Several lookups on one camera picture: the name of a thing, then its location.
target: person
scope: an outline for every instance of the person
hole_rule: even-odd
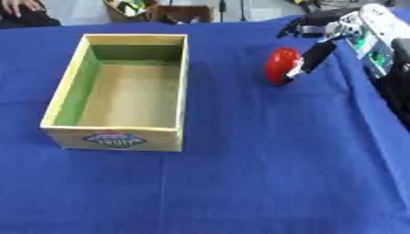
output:
[[[39,0],[0,0],[0,28],[60,26]]]

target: blue cloth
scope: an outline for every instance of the blue cloth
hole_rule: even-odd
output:
[[[351,49],[266,81],[273,49],[314,43],[276,39],[289,19],[0,31],[0,233],[410,233],[410,136]],[[84,33],[189,34],[183,153],[62,150],[38,129]]]

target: box label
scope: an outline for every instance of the box label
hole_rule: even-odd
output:
[[[146,142],[146,140],[136,136],[121,132],[99,132],[94,135],[84,137],[84,141],[110,146],[117,149],[126,149],[136,144]]]

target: wooden box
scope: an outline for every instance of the wooden box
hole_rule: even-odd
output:
[[[84,35],[40,128],[61,147],[180,151],[186,35]]]

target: robotic arm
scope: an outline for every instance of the robotic arm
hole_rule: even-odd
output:
[[[362,61],[372,84],[410,131],[410,26],[382,5],[318,11],[295,19],[277,37],[321,37],[283,74],[285,85],[310,73],[335,49],[335,40],[345,39]]]

